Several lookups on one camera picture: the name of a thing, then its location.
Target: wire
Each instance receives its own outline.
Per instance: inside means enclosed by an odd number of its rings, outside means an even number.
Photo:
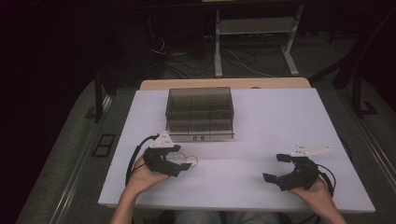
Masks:
[[[142,166],[144,166],[144,165],[146,165],[146,164],[145,164],[145,163],[143,163],[143,164],[139,165],[138,167],[134,168],[134,169],[132,170],[132,172],[131,172],[131,173],[133,174],[135,170],[139,169],[140,167],[142,167]]]
[[[335,175],[328,168],[326,168],[325,166],[322,166],[322,165],[319,165],[319,164],[317,164],[317,166],[320,166],[321,168],[327,170],[332,175],[332,179],[334,181],[334,183],[332,184],[332,191],[334,191],[335,190],[335,185],[337,184],[337,182],[335,180]]]
[[[237,68],[245,68],[244,66],[239,65],[240,62],[238,62],[238,61],[235,59],[234,56],[232,56],[232,55],[230,56],[230,55],[223,55],[224,57],[221,57],[221,59],[224,60],[224,61],[226,61],[228,64],[230,64],[230,65],[232,65],[232,66],[234,66],[234,67],[237,67]],[[230,60],[236,61],[236,62],[238,62],[238,64],[234,64],[234,63],[230,62]]]
[[[240,62],[247,70],[249,70],[249,71],[251,71],[251,72],[254,72],[254,73],[257,73],[257,74],[260,74],[260,75],[267,76],[267,77],[273,77],[273,76],[271,76],[271,75],[268,75],[268,74],[265,74],[265,73],[261,73],[261,72],[255,71],[255,70],[253,70],[253,69],[247,67],[247,66],[246,66],[246,65],[245,65],[245,64],[244,64],[244,63],[232,52],[232,51],[230,51],[230,50],[228,50],[228,49],[222,49],[222,50],[225,50],[225,51],[231,53],[231,54],[235,57],[235,59],[236,59],[238,62]]]
[[[248,51],[245,47],[241,46],[241,43],[238,39],[238,41],[236,42],[236,45],[238,46],[238,50],[241,52],[244,52],[246,54],[250,54],[250,55],[254,55],[254,56],[258,56],[258,55],[270,55],[270,54],[275,54],[278,53],[280,51],[280,48],[276,48],[276,50],[274,51],[270,51],[270,52],[266,52],[266,53],[259,53],[262,49],[264,49],[264,45],[266,43],[266,39],[268,38],[268,34],[264,35],[264,40],[262,40],[262,46],[257,48],[254,52],[250,52]]]
[[[244,51],[242,51],[241,49],[238,49],[238,50],[241,51],[242,53],[248,54],[248,56],[246,56],[246,57],[241,57],[241,56],[238,57],[238,59],[240,60],[240,62],[244,63],[246,66],[251,66],[251,65],[253,65],[254,63],[257,62],[257,57],[256,57],[256,55],[254,55],[253,53],[250,53],[250,52],[248,52],[248,51],[244,52]]]
[[[176,71],[179,72],[181,75],[183,75],[186,79],[189,79],[189,76],[187,76],[187,74],[186,74],[185,72],[181,71],[181,70],[178,69],[178,68],[169,66],[169,65],[167,65],[167,64],[163,64],[163,67],[166,68],[166,69],[168,69],[168,70],[176,70]]]
[[[187,59],[186,60],[177,60],[178,62],[190,62],[190,61],[194,61],[194,60],[196,60],[196,56],[198,55],[198,56],[201,56],[202,54],[206,54],[207,52],[196,52],[196,51],[194,51],[194,50],[192,50],[192,49],[189,49],[188,51],[186,51],[186,52],[180,52],[180,53],[170,53],[169,55],[168,55],[168,58],[169,59],[172,59],[172,58],[180,58],[180,57],[187,57]]]
[[[160,48],[159,50],[152,49],[151,51],[154,52],[154,53],[162,54],[162,55],[166,54],[166,50],[164,50],[164,48],[165,48],[165,41],[163,41],[163,39],[160,38],[160,37],[157,36],[157,35],[152,35],[151,37],[155,37],[155,38],[161,40],[161,42],[163,43],[163,45],[161,46],[161,48]]]
[[[206,73],[206,72],[209,72],[209,71],[210,71],[210,72],[214,71],[214,70],[208,70],[208,69],[207,69],[207,68],[209,68],[209,67],[212,65],[213,60],[214,60],[214,54],[212,54],[212,56],[211,56],[211,58],[210,58],[210,62],[209,62],[207,65],[203,66],[203,67],[193,67],[193,66],[190,66],[190,65],[187,64],[187,63],[179,62],[179,61],[175,61],[175,60],[170,60],[170,61],[168,61],[168,63],[179,63],[179,65],[174,65],[174,66],[184,66],[184,67],[187,68],[187,73],[188,73],[188,75],[198,77],[198,76],[201,76],[203,73]],[[192,70],[204,70],[204,71],[202,71],[202,72],[196,74],[196,73],[193,73],[193,72],[191,71],[191,69],[192,69]]]
[[[128,184],[129,178],[131,177],[132,174],[132,167],[134,165],[134,161],[136,160],[137,154],[139,154],[140,148],[149,140],[155,140],[156,138],[158,138],[158,136],[160,136],[159,134],[156,135],[151,135],[147,138],[145,138],[140,144],[139,146],[137,146],[134,149],[134,154],[132,155],[132,158],[129,160],[129,164],[128,164],[128,169],[126,170],[126,175],[125,175],[125,186]]]
[[[163,66],[162,64],[155,63],[155,65],[162,67],[163,69],[165,69],[165,70],[171,72],[171,73],[173,74],[174,77],[181,79],[181,76],[180,76],[180,74],[179,74],[178,72],[176,72],[176,71],[174,71],[174,70],[172,70],[172,69],[169,69],[169,68]]]

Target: forearm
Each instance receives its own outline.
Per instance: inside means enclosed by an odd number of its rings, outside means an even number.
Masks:
[[[111,218],[111,224],[131,224],[134,215],[134,204],[136,202],[138,193],[124,191],[120,196],[119,204],[116,212]]]
[[[347,224],[338,210],[332,210],[320,216],[326,224]]]

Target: black cable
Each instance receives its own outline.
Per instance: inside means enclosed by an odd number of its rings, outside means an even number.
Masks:
[[[139,165],[138,167],[134,168],[134,169],[132,170],[132,172],[131,172],[131,173],[133,174],[135,170],[139,169],[140,167],[142,167],[142,166],[144,166],[144,165],[146,165],[146,164],[145,164],[145,163],[143,163],[143,164]]]
[[[187,68],[187,72],[188,72],[189,75],[198,77],[198,76],[201,76],[201,75],[202,75],[203,73],[205,73],[205,72],[214,71],[214,70],[208,70],[208,69],[207,69],[207,68],[209,68],[209,67],[212,65],[213,60],[214,60],[214,54],[212,54],[212,56],[211,56],[211,58],[210,58],[209,64],[206,65],[206,66],[204,66],[204,67],[192,67],[192,66],[190,66],[190,65],[187,64],[187,63],[183,63],[183,62],[179,62],[179,61],[173,61],[173,60],[170,60],[170,61],[168,61],[168,62],[169,62],[169,63],[179,63],[180,65],[174,65],[174,66],[184,66],[184,67]],[[192,72],[190,71],[190,69],[194,69],[194,70],[204,70],[204,71],[202,71],[201,73],[198,73],[198,74],[194,74],[194,73],[192,73]]]
[[[317,166],[320,166],[321,168],[327,170],[332,175],[332,179],[333,179],[334,183],[332,184],[332,186],[328,186],[328,188],[332,188],[332,192],[331,192],[331,195],[332,195],[334,193],[334,190],[335,190],[335,185],[337,184],[337,182],[335,180],[335,175],[328,168],[326,168],[325,166],[322,166],[322,165],[319,165],[319,164],[317,164]]]
[[[158,65],[161,66],[163,69],[166,69],[166,70],[168,70],[169,72],[171,72],[171,73],[174,75],[174,77],[181,79],[180,74],[177,73],[176,71],[174,71],[174,70],[172,70],[172,69],[169,69],[169,68],[163,66],[162,64],[158,64]]]
[[[240,51],[240,52],[242,52],[244,54],[247,54],[246,57],[238,56],[239,60],[243,61],[243,63],[246,64],[247,66],[251,66],[251,65],[253,65],[253,64],[255,64],[257,62],[256,54],[248,51],[247,49],[236,49],[236,50],[238,50],[238,51]],[[248,60],[249,58],[253,58],[253,62],[250,62]]]
[[[237,67],[237,68],[245,68],[244,66],[239,65],[239,64],[241,64],[241,62],[237,61],[235,59],[235,57],[231,55],[231,53],[229,53],[227,50],[226,50],[226,52],[227,52],[227,54],[223,54],[223,57],[221,57],[221,59],[223,59],[225,62],[227,62],[231,66],[234,66],[234,67]],[[234,60],[234,61],[237,61],[237,64],[231,63],[229,61],[230,59]]]
[[[169,53],[167,55],[167,58],[168,59],[175,59],[175,58],[187,57],[186,60],[178,59],[178,61],[179,62],[190,62],[190,61],[196,60],[196,57],[197,56],[201,56],[201,55],[202,55],[201,52],[196,52],[196,51],[193,51],[193,50],[189,49],[185,53],[184,52],[183,53],[179,53],[179,54],[177,54],[177,53]]]
[[[250,58],[252,56],[247,56],[247,57],[237,56],[237,58],[235,58],[236,55],[233,55],[230,50],[228,50],[228,49],[222,49],[222,50],[226,51],[227,54],[228,54],[228,55],[224,55],[224,56],[230,57],[231,60],[236,61],[238,63],[243,63],[244,65],[246,65],[248,67],[250,67],[251,65],[253,65],[254,63],[257,62],[257,57],[256,56],[253,56],[254,59],[255,59],[254,62],[250,62],[250,61],[246,60],[246,58]]]
[[[249,70],[250,72],[253,72],[253,73],[256,73],[256,74],[260,74],[260,75],[263,75],[263,76],[267,76],[267,77],[273,77],[273,76],[268,75],[268,74],[265,74],[265,73],[263,73],[263,72],[259,72],[259,71],[256,71],[256,70],[254,70],[254,69],[251,69],[250,67],[248,67],[247,65],[245,65],[242,61],[240,61],[239,58],[238,58],[238,56],[236,56],[232,51],[227,50],[227,49],[221,49],[221,50],[225,50],[225,51],[227,51],[228,53],[232,54],[232,55],[235,57],[235,59],[236,59],[238,62],[240,62],[240,63],[241,63],[247,70]]]
[[[178,71],[181,75],[183,75],[186,79],[189,79],[189,76],[187,76],[186,73],[184,73],[183,71],[181,71],[181,70],[178,69],[178,68],[175,68],[175,67],[173,67],[173,66],[169,66],[169,65],[167,65],[167,64],[163,64],[163,67],[166,68],[166,69],[168,69],[168,70],[176,70],[176,71]]]
[[[129,178],[131,177],[131,174],[132,174],[132,171],[133,171],[133,170],[132,170],[132,167],[134,166],[134,161],[136,160],[137,154],[139,154],[140,148],[141,148],[149,139],[154,140],[154,139],[158,138],[159,136],[160,136],[159,134],[156,134],[156,135],[151,135],[151,136],[145,138],[145,139],[139,144],[139,146],[137,146],[137,147],[134,149],[134,154],[132,155],[132,158],[131,158],[131,160],[129,161],[128,169],[126,170],[126,175],[125,175],[125,186],[128,184]]]
[[[164,50],[164,48],[165,48],[165,41],[163,41],[163,39],[160,38],[160,37],[157,36],[157,35],[152,35],[151,37],[152,37],[151,42],[153,42],[153,37],[154,37],[154,38],[156,38],[157,40],[160,40],[161,43],[162,43],[162,46],[161,46],[160,49],[151,49],[151,51],[153,51],[154,53],[162,54],[162,55],[166,54],[166,50]]]
[[[238,40],[237,43],[236,43],[237,46],[238,46],[238,49],[237,49],[237,50],[239,50],[239,51],[241,51],[241,52],[244,52],[244,53],[246,53],[246,54],[254,55],[254,56],[258,56],[258,55],[270,55],[270,54],[278,53],[278,52],[281,50],[281,48],[276,48],[276,50],[271,51],[271,52],[259,53],[262,49],[264,49],[265,41],[266,41],[267,38],[268,38],[268,35],[266,35],[266,36],[264,37],[264,40],[262,41],[262,46],[259,47],[259,48],[257,48],[254,52],[250,52],[250,51],[248,51],[246,48],[243,48],[243,47],[241,46],[241,44],[240,44],[240,41]]]

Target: hand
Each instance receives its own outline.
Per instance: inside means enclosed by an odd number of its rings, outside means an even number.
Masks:
[[[125,190],[120,196],[119,204],[117,205],[116,212],[111,218],[111,224],[130,224],[134,215],[134,203],[137,196],[161,181],[168,179],[169,175],[156,174],[150,171],[145,165],[143,157],[137,159],[134,163],[134,171],[129,178]]]
[[[169,175],[153,173],[145,164],[143,157],[134,163],[134,171],[129,178],[126,190],[131,190],[136,194],[151,189],[154,185],[169,178]]]
[[[290,189],[289,192],[299,196],[326,223],[346,223],[320,177],[311,189],[297,188]]]

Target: dark background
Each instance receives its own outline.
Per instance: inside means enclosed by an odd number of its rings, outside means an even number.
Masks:
[[[384,7],[387,3],[316,1],[305,7],[299,34],[337,31],[336,36],[356,35],[365,21],[375,24],[389,8]],[[70,109],[95,76],[104,82],[107,92],[115,93],[119,85],[138,85],[139,80],[156,78],[157,72],[143,14],[90,14],[73,1],[59,0],[6,0],[1,1],[0,10],[0,220],[13,223]],[[182,44],[191,34],[213,31],[206,13],[183,21],[170,14],[156,15],[168,19],[156,24],[164,38]],[[362,66],[361,71],[396,108],[394,97],[390,97],[396,85],[394,18],[365,58],[367,69]],[[198,30],[184,29],[189,22],[198,24],[194,25]],[[184,32],[175,35],[170,31]]]

